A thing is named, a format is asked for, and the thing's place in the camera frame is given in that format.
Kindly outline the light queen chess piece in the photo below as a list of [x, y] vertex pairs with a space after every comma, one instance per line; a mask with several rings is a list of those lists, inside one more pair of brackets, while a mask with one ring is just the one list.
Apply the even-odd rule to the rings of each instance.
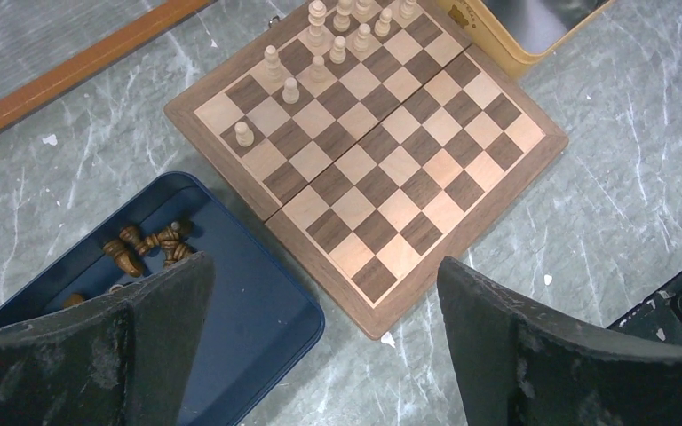
[[326, 5], [322, 0], [313, 0], [308, 6], [307, 40], [312, 46], [323, 44], [326, 12]]

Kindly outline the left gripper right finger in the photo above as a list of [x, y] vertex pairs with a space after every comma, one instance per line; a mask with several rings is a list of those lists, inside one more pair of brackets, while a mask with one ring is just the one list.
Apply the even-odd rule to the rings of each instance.
[[447, 256], [440, 308], [471, 425], [682, 425], [682, 346], [559, 312]]

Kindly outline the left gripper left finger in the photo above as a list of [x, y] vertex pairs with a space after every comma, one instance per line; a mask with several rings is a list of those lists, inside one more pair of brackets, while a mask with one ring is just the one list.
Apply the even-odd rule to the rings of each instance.
[[198, 253], [0, 328], [0, 425], [173, 425], [215, 284]]

